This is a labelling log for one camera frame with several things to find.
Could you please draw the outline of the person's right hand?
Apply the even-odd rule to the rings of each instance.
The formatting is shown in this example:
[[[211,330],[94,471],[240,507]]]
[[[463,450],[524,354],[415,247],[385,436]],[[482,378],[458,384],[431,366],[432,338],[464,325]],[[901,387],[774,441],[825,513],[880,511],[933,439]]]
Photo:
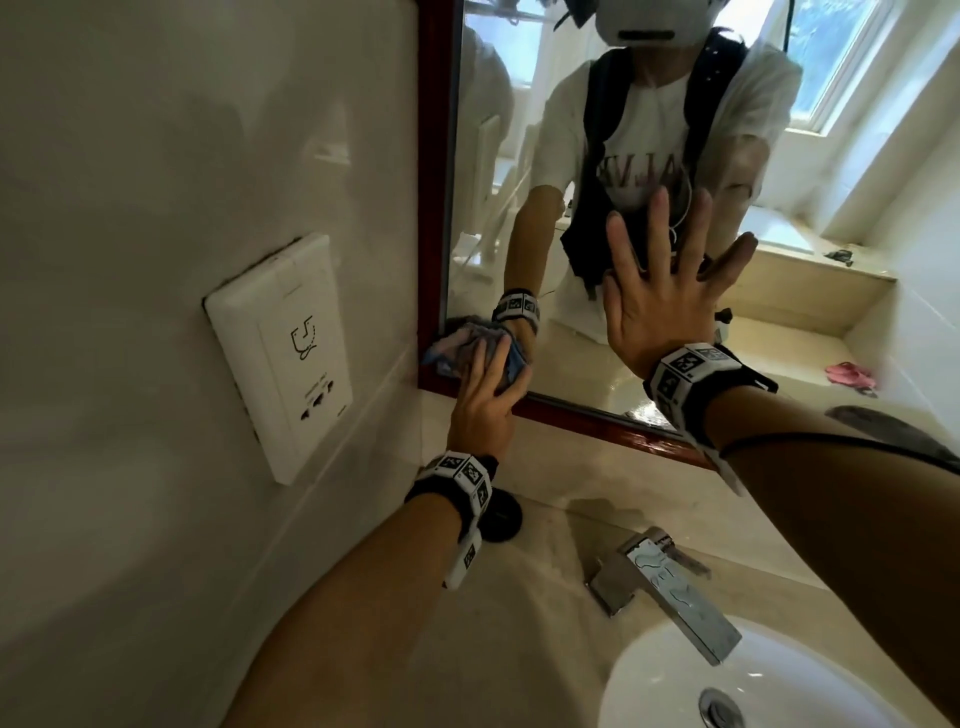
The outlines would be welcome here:
[[[603,279],[606,338],[618,358],[640,379],[678,348],[714,341],[714,310],[729,289],[707,289],[700,272],[713,217],[705,189],[694,193],[686,228],[670,271],[642,270],[618,212],[606,218],[612,271]]]

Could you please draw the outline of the person's left hand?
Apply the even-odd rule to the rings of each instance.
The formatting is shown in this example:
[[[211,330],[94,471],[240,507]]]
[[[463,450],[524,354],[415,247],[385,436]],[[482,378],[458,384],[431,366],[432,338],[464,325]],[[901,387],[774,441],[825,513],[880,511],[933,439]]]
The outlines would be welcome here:
[[[503,337],[488,362],[486,342],[476,344],[474,358],[461,378],[457,401],[450,419],[447,449],[502,461],[513,441],[516,424],[513,409],[498,413],[496,395],[511,341]]]

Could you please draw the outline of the blue cleaning cloth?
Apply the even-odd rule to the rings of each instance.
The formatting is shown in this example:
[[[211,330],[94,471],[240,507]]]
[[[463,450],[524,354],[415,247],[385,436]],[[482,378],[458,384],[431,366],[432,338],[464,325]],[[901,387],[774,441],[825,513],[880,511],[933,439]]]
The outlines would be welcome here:
[[[474,360],[474,349],[478,342],[486,342],[486,361],[490,362],[496,352],[498,342],[505,336],[510,339],[510,350],[496,394],[507,390],[523,370],[528,361],[517,337],[507,326],[498,321],[478,316],[464,316],[446,321],[447,330],[427,347],[420,358],[421,367],[433,369],[442,377],[459,380],[465,368]]]

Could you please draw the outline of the person's right forearm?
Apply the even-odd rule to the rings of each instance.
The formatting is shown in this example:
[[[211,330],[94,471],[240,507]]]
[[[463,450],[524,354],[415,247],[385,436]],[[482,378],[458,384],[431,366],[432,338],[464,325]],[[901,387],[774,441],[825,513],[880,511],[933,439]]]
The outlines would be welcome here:
[[[753,387],[717,395],[703,430],[800,558],[960,728],[960,475],[865,445]]]

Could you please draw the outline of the person's left forearm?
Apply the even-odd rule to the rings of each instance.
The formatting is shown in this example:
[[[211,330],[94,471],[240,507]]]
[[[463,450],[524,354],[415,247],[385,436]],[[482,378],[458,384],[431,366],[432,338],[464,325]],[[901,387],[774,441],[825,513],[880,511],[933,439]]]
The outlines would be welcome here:
[[[460,530],[438,493],[404,503],[283,614],[222,728],[370,728],[441,596]]]

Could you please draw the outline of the marker wristband with white tag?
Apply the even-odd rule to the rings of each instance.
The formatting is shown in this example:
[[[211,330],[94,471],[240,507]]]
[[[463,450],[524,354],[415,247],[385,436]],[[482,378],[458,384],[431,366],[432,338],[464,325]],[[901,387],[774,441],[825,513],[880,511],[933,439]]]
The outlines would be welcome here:
[[[457,590],[482,549],[480,522],[490,505],[494,487],[487,465],[491,458],[448,450],[432,459],[417,474],[404,503],[433,494],[446,499],[461,520],[458,551],[443,580],[443,588]]]

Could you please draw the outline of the black round cap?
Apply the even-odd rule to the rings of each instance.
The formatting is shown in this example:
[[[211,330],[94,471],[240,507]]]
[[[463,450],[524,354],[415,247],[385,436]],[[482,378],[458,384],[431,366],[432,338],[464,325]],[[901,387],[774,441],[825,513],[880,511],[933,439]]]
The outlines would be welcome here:
[[[503,544],[513,540],[522,529],[522,506],[509,491],[492,488],[484,514],[478,521],[484,542]]]

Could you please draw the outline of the chrome sink faucet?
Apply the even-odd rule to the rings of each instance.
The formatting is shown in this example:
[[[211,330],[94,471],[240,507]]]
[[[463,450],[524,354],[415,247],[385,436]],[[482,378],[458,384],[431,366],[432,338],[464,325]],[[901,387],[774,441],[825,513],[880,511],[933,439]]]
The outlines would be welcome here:
[[[622,542],[599,562],[585,587],[612,618],[637,593],[653,599],[702,658],[723,664],[741,642],[738,628],[685,575],[680,552],[663,529],[651,527]]]

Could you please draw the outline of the white ceramic sink basin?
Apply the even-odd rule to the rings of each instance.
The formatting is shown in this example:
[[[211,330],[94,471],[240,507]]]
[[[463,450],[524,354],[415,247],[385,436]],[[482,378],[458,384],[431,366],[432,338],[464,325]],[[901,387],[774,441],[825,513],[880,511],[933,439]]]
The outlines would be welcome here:
[[[760,624],[734,618],[741,641],[710,665],[665,623],[636,639],[606,683],[597,728],[705,728],[698,700],[727,694],[746,728],[914,728],[845,668]]]

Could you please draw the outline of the chrome sink drain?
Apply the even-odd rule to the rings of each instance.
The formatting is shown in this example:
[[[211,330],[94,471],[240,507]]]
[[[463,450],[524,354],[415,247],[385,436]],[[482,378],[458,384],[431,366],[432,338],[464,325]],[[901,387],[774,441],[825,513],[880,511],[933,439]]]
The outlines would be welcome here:
[[[698,710],[704,728],[746,728],[746,718],[733,698],[715,687],[699,696]]]

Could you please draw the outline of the red framed wall mirror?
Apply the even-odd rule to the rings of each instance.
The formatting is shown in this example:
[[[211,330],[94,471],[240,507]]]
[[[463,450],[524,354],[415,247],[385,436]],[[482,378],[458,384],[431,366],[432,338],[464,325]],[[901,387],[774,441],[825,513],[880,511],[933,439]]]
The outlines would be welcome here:
[[[446,328],[453,195],[454,106],[466,0],[415,0],[417,21],[417,354]],[[531,393],[516,416],[700,468],[706,459],[677,435],[597,408]]]

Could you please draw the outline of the white wall socket plate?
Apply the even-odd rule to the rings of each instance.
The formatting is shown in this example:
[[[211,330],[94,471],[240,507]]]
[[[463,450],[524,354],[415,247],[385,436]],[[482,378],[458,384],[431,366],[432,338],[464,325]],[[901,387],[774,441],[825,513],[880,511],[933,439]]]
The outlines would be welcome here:
[[[202,307],[272,477],[290,486],[354,399],[330,237],[294,240]]]

